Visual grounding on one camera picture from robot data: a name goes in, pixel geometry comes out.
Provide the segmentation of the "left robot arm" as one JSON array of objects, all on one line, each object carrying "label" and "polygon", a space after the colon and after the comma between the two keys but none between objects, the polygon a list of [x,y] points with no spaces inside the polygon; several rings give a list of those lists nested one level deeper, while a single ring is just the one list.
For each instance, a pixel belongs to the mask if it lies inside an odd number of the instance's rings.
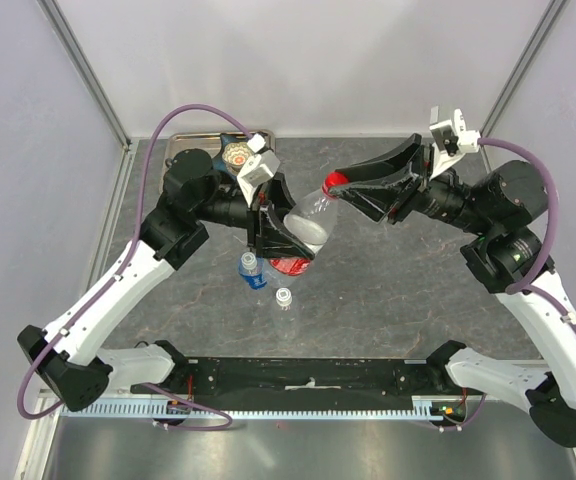
[{"label": "left robot arm", "polygon": [[61,317],[43,328],[29,325],[17,338],[32,372],[65,407],[81,411],[110,387],[152,383],[166,393],[184,388],[187,362],[169,342],[117,351],[102,346],[125,316],[207,241],[206,223],[246,230],[260,258],[314,258],[275,210],[294,204],[278,167],[270,149],[245,160],[238,176],[201,149],[174,157],[155,208],[117,263]]}]

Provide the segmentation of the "red label water bottle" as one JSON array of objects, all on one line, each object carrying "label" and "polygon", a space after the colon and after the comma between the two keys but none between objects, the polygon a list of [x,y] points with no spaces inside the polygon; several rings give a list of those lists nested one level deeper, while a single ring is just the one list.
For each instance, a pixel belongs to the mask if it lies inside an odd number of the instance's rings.
[{"label": "red label water bottle", "polygon": [[[287,230],[317,254],[328,241],[337,223],[339,201],[323,184],[300,199],[284,217]],[[273,287],[289,287],[304,274],[311,261],[307,258],[269,259],[264,264],[264,278]]]}]

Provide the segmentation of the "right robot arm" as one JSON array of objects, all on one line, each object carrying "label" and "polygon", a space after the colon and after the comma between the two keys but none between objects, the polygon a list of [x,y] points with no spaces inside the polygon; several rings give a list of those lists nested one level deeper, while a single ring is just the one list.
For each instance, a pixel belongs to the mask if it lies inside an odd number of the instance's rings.
[{"label": "right robot arm", "polygon": [[474,185],[441,168],[440,155],[413,135],[334,171],[323,189],[376,222],[417,212],[472,235],[461,248],[469,271],[515,317],[545,366],[516,367],[451,340],[429,356],[427,384],[441,394],[491,395],[527,413],[555,443],[576,448],[576,309],[551,257],[552,238],[531,229],[540,216],[556,217],[554,182],[524,149]]}]

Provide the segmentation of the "red bottle cap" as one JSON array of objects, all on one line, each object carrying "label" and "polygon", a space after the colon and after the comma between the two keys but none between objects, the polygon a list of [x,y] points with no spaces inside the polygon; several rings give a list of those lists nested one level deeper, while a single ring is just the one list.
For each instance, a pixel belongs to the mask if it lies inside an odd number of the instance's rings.
[{"label": "red bottle cap", "polygon": [[343,173],[333,171],[326,176],[322,184],[322,192],[326,196],[334,198],[335,195],[331,193],[331,190],[338,186],[346,185],[348,183],[349,179]]}]

